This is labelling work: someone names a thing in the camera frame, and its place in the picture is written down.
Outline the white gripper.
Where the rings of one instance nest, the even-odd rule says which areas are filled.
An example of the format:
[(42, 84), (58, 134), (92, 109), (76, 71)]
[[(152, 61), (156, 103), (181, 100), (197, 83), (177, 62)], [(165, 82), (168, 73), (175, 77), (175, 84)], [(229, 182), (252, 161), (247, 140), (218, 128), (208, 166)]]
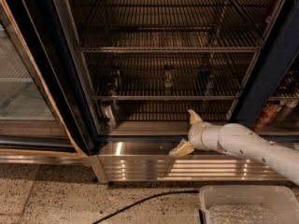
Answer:
[(201, 117), (192, 109), (189, 109), (188, 113), (190, 114), (190, 124), (192, 125), (188, 132), (188, 141), (182, 139), (178, 146), (169, 152), (169, 155), (172, 157), (184, 157), (194, 152), (194, 149), (216, 151), (221, 126), (202, 122)]

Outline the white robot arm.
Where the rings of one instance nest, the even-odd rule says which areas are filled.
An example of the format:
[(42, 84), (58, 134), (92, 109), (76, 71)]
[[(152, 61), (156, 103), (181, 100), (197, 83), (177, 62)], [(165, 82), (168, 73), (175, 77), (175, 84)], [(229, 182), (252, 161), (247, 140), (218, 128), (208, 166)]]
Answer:
[(299, 152), (276, 145), (237, 123), (214, 125), (203, 121), (192, 109), (188, 139), (182, 139), (169, 152), (172, 157), (184, 157), (198, 150), (213, 150), (221, 154), (253, 159), (267, 165), (278, 174), (299, 185)]

